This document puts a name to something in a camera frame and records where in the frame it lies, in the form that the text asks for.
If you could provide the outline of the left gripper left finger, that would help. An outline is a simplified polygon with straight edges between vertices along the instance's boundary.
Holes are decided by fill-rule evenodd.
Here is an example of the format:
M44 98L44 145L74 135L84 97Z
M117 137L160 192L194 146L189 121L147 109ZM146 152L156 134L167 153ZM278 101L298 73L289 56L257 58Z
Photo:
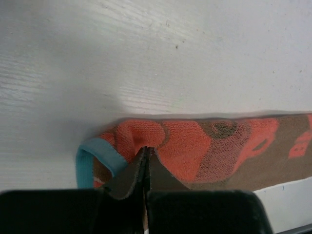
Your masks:
M142 234L147 149L96 189L0 194L2 234Z

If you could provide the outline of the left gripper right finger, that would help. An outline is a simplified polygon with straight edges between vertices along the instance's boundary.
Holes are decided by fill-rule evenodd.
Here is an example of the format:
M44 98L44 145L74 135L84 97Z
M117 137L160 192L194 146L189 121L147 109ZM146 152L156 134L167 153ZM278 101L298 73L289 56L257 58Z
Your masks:
M271 234L260 199L241 190L190 190L146 149L145 201L151 234Z

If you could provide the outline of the brown orange towel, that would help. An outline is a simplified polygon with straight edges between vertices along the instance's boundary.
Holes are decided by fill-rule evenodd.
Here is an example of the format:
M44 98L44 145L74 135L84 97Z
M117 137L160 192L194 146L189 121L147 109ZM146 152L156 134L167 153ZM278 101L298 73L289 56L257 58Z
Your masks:
M142 147L190 189L256 191L311 177L312 116L128 119L79 146L77 186L102 186Z

